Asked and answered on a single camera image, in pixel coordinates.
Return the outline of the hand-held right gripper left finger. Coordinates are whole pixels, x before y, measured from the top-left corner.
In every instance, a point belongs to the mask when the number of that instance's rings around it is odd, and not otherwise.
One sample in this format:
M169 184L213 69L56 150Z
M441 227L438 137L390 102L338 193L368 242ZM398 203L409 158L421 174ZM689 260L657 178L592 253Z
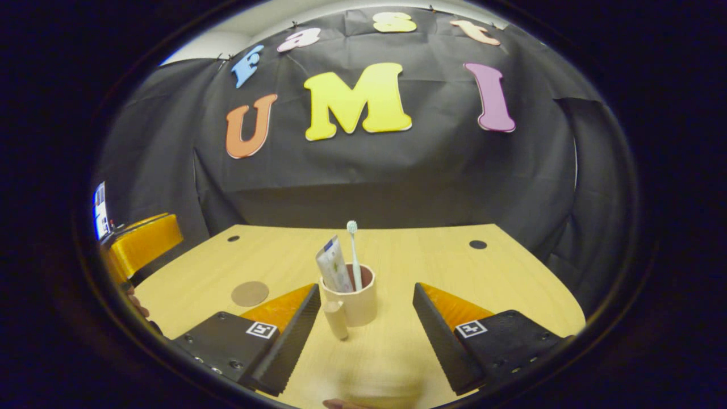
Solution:
M244 314L212 314L172 340L195 362L253 391L282 394L320 309L311 283Z

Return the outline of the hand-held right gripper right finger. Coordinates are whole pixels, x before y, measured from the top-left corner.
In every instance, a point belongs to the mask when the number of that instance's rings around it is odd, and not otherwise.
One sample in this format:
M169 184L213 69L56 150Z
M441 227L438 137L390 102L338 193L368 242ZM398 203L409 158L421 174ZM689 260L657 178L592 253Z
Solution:
M412 303L457 395L517 379L564 342L517 310L495 314L423 282L415 284Z

